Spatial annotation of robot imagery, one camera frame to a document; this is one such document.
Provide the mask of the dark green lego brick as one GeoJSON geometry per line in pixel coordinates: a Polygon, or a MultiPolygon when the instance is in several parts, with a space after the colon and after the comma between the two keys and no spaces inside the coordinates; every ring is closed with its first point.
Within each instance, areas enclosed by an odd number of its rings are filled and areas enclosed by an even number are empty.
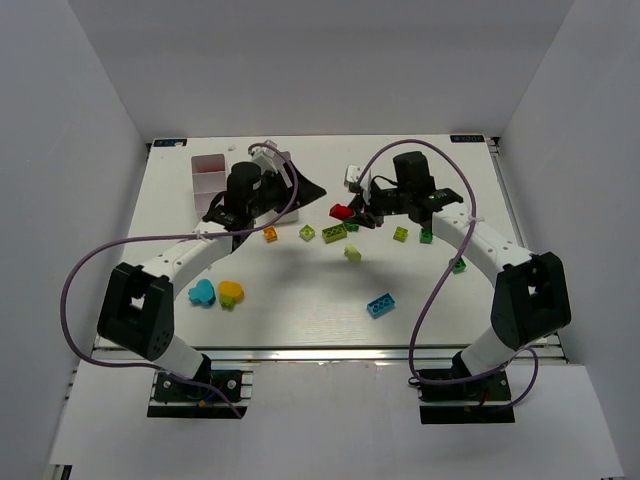
{"type": "Polygon", "coordinates": [[[348,232],[358,232],[360,229],[360,226],[355,223],[344,222],[343,225],[348,232]]]}

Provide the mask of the red lego brick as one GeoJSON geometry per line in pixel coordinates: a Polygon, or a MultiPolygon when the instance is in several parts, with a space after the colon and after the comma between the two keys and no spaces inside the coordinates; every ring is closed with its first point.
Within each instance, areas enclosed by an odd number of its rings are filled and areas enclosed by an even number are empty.
{"type": "Polygon", "coordinates": [[[329,210],[329,216],[340,221],[346,221],[353,215],[354,211],[351,208],[341,204],[335,204],[329,210]]]}

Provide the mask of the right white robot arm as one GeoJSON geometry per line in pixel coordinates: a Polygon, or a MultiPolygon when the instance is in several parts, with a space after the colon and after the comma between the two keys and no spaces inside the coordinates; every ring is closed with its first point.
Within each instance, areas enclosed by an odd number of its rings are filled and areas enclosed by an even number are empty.
{"type": "Polygon", "coordinates": [[[350,165],[344,184],[353,193],[350,221],[367,228],[391,215],[405,215],[462,252],[491,283],[489,328],[452,361],[451,377],[478,379],[505,366],[517,352],[571,321],[562,261],[551,252],[534,254],[513,244],[480,220],[461,195],[437,188],[424,154],[393,160],[396,177],[379,187],[369,172],[350,165]]]}

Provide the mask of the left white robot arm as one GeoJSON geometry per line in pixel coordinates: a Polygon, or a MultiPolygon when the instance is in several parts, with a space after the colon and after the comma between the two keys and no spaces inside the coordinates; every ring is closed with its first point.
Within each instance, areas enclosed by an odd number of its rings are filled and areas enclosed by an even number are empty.
{"type": "Polygon", "coordinates": [[[281,218],[326,194],[271,143],[253,144],[249,153],[249,160],[231,167],[225,189],[191,233],[171,236],[173,246],[142,264],[119,264],[108,282],[99,336],[186,382],[209,383],[211,362],[176,335],[177,295],[260,231],[260,217],[272,212],[281,218]]]}

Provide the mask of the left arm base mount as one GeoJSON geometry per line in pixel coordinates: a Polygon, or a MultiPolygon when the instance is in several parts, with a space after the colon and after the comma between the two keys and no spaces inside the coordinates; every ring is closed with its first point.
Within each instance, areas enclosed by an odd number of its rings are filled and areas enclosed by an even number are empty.
{"type": "Polygon", "coordinates": [[[153,379],[147,417],[239,420],[248,410],[252,382],[251,370],[213,363],[192,380],[161,371],[153,379]]]}

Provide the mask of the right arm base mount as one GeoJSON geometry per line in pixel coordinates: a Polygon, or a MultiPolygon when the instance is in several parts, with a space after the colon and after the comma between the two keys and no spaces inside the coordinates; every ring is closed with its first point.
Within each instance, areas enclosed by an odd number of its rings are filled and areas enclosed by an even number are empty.
{"type": "Polygon", "coordinates": [[[423,425],[513,424],[511,389],[504,371],[469,383],[439,386],[419,382],[408,385],[418,392],[423,425]]]}

